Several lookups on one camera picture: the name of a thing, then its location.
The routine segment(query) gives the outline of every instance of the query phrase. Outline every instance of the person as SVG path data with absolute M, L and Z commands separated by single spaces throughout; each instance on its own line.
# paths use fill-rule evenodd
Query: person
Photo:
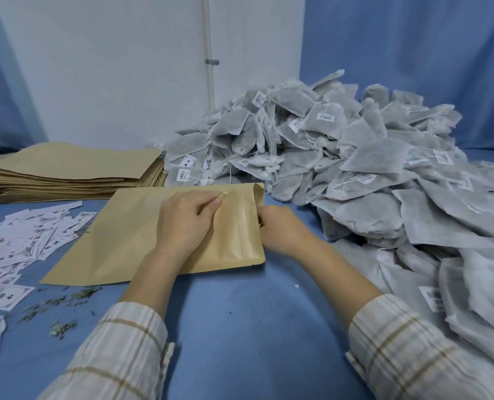
M 119 301 L 39 399 L 154 399 L 171 356 L 165 312 L 184 261 L 202 242 L 219 192 L 190 191 L 164 201 L 156 247 Z M 384 294 L 290 208 L 259 208 L 264 247 L 300 263 L 348 327 L 347 359 L 379 399 L 492 399 L 494 382 L 455 343 L 396 296 Z

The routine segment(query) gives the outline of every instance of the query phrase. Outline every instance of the stack of kraft paper bags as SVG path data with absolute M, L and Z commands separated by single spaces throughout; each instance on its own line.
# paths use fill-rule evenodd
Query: stack of kraft paper bags
M 0 203 L 109 199 L 119 188 L 161 187 L 166 174 L 160 154 L 35 144 L 0 156 Z

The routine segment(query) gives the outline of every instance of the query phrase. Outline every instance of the hand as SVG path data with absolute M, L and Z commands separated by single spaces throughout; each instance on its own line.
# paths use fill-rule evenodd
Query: hand
M 219 191 L 177 192 L 163 201 L 156 230 L 156 249 L 180 266 L 203 241 L 221 205 Z
M 259 207 L 258 217 L 262 244 L 279 254 L 297 259 L 300 248 L 319 240 L 288 206 Z

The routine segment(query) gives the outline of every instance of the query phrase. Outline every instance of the sleeve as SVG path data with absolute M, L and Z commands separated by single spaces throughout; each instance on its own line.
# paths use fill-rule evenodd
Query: sleeve
M 162 318 L 143 304 L 113 305 L 80 346 L 67 370 L 38 397 L 65 399 L 155 399 L 173 344 L 166 345 Z
M 378 399 L 494 399 L 494 376 L 396 296 L 366 304 L 349 342 L 347 359 Z

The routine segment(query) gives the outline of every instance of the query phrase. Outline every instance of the white pipe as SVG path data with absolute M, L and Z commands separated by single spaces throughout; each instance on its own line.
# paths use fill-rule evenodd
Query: white pipe
M 204 59 L 212 60 L 212 38 L 210 36 L 210 7 L 208 0 L 203 1 L 203 35 Z M 216 98 L 213 87 L 213 65 L 206 64 L 206 89 L 208 92 L 208 111 L 213 114 L 216 110 Z

